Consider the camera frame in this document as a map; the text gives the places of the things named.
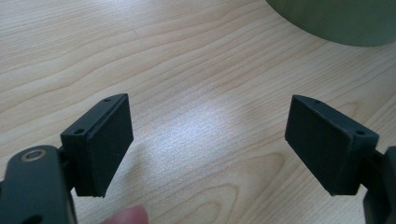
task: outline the light wood surface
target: light wood surface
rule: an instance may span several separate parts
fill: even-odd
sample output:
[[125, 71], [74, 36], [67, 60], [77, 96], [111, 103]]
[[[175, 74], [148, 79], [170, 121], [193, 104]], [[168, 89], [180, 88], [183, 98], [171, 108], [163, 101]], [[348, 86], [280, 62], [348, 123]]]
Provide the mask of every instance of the light wood surface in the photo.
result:
[[17, 152], [127, 92], [135, 140], [80, 223], [143, 203], [150, 223], [364, 223], [284, 140], [290, 98], [331, 105], [396, 145], [396, 44], [338, 45], [264, 0], [2, 1], [0, 176]]

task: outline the screw hole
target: screw hole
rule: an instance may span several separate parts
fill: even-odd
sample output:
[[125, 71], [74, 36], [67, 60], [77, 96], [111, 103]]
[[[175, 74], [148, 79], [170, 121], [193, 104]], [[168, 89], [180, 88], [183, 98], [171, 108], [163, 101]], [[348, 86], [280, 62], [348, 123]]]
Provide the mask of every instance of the screw hole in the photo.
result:
[[34, 149], [31, 151], [26, 152], [25, 154], [22, 155], [21, 160], [22, 161], [36, 161], [41, 159], [46, 155], [47, 151], [45, 149]]
[[22, 224], [39, 224], [43, 221], [43, 217], [40, 215], [35, 215], [25, 219]]
[[75, 133], [75, 134], [79, 134], [79, 133], [83, 133], [83, 132], [84, 132], [83, 129], [77, 129], [77, 130], [73, 131], [73, 133]]

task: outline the finger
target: finger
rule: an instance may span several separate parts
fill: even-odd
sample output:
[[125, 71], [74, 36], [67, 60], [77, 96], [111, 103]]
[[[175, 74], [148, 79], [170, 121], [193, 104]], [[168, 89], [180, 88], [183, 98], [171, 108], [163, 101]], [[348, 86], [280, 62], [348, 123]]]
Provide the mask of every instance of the finger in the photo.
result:
[[124, 209], [102, 224], [148, 224], [149, 216], [142, 205]]

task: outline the metal ring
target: metal ring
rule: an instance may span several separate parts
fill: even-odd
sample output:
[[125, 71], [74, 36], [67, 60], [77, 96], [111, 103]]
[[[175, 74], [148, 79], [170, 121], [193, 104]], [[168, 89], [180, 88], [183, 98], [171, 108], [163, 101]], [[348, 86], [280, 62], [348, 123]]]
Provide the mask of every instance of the metal ring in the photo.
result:
[[47, 151], [45, 149], [34, 149], [32, 151], [28, 151], [25, 154], [23, 154], [23, 156], [21, 157], [22, 161], [36, 161], [41, 159], [42, 157], [44, 157], [46, 155]]

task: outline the black clamp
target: black clamp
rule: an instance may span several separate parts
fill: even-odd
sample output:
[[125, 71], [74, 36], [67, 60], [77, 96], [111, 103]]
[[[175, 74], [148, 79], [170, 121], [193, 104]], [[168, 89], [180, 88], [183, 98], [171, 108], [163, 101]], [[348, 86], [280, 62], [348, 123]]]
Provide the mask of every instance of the black clamp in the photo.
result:
[[363, 201], [366, 223], [396, 223], [396, 147], [375, 150], [379, 135], [321, 101], [294, 95], [286, 140], [332, 196]]
[[77, 223], [73, 199], [105, 197], [134, 140], [127, 94], [108, 97], [62, 134], [63, 146], [27, 148], [8, 162], [0, 223]]

